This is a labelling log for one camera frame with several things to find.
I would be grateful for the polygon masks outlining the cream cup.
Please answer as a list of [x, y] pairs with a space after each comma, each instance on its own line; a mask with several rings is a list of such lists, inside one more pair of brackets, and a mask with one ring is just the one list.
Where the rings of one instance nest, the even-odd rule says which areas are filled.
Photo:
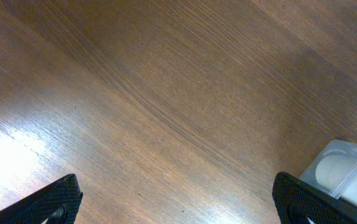
[[357, 206], [357, 158], [326, 156], [318, 163], [315, 177], [329, 196]]

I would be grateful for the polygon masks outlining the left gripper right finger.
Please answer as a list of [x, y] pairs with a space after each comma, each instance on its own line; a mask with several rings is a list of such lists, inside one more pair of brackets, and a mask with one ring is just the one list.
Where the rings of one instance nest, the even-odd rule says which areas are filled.
[[275, 176], [275, 208], [283, 224], [357, 223], [357, 208], [286, 173]]

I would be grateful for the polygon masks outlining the clear plastic container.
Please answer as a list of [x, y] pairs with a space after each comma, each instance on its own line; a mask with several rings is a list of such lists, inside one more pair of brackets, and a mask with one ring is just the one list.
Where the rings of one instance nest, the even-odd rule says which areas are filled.
[[300, 180], [333, 198], [342, 197], [357, 179], [357, 144], [332, 140], [300, 176]]

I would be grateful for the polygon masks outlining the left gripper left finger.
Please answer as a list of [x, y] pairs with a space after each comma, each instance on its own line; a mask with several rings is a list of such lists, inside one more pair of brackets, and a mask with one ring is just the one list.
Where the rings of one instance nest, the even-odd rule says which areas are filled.
[[83, 193], [68, 174], [0, 211], [0, 223], [74, 223]]

